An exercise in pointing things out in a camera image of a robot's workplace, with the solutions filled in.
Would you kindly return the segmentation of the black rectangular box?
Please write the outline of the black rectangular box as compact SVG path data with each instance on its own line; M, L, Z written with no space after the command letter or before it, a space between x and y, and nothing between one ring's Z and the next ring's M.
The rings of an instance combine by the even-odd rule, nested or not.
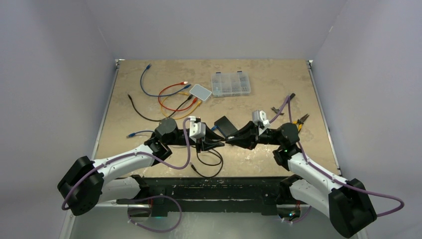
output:
M214 122L214 126L223 137L227 137L238 131L238 129L226 116L222 116L221 118L217 119Z

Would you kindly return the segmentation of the white network switch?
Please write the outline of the white network switch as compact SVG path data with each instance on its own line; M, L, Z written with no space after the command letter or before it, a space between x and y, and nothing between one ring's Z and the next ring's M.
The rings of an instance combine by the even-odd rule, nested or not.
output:
M199 100L205 102L207 101L210 96L212 95L212 91L203 87L200 84L195 84L190 90L189 93L194 97L198 98Z

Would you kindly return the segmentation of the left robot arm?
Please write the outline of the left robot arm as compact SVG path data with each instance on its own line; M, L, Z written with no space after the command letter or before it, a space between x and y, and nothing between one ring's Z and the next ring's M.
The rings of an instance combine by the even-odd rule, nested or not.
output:
M78 158L57 185L64 199L61 209L70 210L75 216L82 215L100 202L101 196L106 193L106 185L113 180L157 164L176 170L185 169L191 161L191 145L198 152L208 151L223 147L224 140L198 117L184 119L182 128L178 128L173 118L164 118L151 137L132 150L103 159ZM165 161L172 154L170 145L186 146L187 159L182 166Z

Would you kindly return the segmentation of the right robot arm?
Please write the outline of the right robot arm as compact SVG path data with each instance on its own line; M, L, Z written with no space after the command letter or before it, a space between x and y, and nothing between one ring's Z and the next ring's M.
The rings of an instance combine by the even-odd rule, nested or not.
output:
M225 142L250 150L258 144L278 146L273 151L276 163L296 177L280 188L280 198L287 203L296 199L320 211L343 237L350 238L374 222L377 214L363 183L323 168L305 154L299 141L299 130L293 123L263 130L250 121Z

